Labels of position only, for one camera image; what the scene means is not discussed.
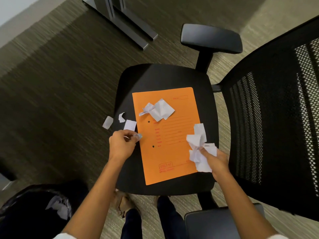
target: carpeted floor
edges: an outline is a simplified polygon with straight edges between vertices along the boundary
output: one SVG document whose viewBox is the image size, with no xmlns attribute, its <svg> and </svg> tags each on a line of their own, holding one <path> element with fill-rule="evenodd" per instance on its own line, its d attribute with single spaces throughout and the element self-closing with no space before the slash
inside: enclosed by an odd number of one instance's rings
<svg viewBox="0 0 319 239">
<path fill-rule="evenodd" d="M 214 56 L 208 74 L 217 83 L 248 53 L 319 14 L 319 0 L 127 0 L 127 6 L 159 34 L 144 52 L 81 0 L 67 0 L 0 49 L 0 158 L 18 177 L 0 192 L 0 204 L 31 184 L 81 178 L 92 186 L 107 161 L 113 131 L 102 124 L 113 115 L 122 71 L 140 63 L 195 66 L 197 52 L 179 41 L 183 23 L 241 34 L 242 54 Z M 229 152 L 221 93 L 216 102 L 220 149 Z M 213 196 L 225 205 L 218 185 Z M 153 198 L 133 198 L 144 238 L 163 238 Z M 195 195 L 171 200 L 182 215 L 200 209 Z M 267 219 L 289 238 L 319 235 L 319 222 L 264 207 Z M 110 210 L 102 238 L 120 238 L 123 223 Z"/>
</svg>

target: black armrest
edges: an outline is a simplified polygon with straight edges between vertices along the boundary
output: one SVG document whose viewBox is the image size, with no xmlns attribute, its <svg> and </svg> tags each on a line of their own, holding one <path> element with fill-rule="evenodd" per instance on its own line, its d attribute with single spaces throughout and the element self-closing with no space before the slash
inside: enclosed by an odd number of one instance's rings
<svg viewBox="0 0 319 239">
<path fill-rule="evenodd" d="M 184 24 L 181 44 L 198 51 L 211 49 L 213 53 L 241 53 L 242 42 L 238 33 L 200 24 Z"/>
</svg>

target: orange file folder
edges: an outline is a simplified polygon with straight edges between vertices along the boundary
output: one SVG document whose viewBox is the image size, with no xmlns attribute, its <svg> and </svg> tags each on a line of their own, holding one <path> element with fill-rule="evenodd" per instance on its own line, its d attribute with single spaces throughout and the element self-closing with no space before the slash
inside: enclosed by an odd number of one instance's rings
<svg viewBox="0 0 319 239">
<path fill-rule="evenodd" d="M 132 93 L 146 185 L 197 172 L 189 160 L 187 134 L 200 123 L 193 88 Z M 149 102 L 164 99 L 175 112 L 156 122 L 150 114 L 139 116 Z"/>
</svg>

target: white sleeve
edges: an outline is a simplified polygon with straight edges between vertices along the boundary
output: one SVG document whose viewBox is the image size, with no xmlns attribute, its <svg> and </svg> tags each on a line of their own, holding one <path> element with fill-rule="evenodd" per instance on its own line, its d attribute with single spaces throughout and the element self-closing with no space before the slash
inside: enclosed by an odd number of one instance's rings
<svg viewBox="0 0 319 239">
<path fill-rule="evenodd" d="M 271 237 L 268 237 L 268 239 L 288 239 L 288 238 L 285 237 L 285 236 L 277 234 L 277 235 L 273 235 Z"/>
<path fill-rule="evenodd" d="M 67 234 L 67 233 L 61 233 L 59 235 L 57 235 L 55 238 L 53 239 L 76 239 L 75 237 Z"/>
</svg>

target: hand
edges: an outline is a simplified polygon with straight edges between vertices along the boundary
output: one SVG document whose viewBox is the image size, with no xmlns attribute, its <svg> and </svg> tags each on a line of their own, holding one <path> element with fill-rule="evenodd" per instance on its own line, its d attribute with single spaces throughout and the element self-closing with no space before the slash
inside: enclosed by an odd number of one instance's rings
<svg viewBox="0 0 319 239">
<path fill-rule="evenodd" d="M 210 168 L 213 171 L 213 177 L 218 182 L 221 176 L 230 174 L 228 168 L 228 155 L 217 149 L 217 157 L 211 155 L 204 147 L 200 147 L 199 151 L 207 159 Z"/>
<path fill-rule="evenodd" d="M 122 165 L 125 160 L 131 156 L 135 148 L 135 144 L 138 139 L 133 136 L 136 132 L 131 130 L 119 130 L 113 133 L 108 139 L 110 143 L 109 161 L 117 161 Z M 125 141 L 124 136 L 131 138 L 129 141 Z"/>
</svg>

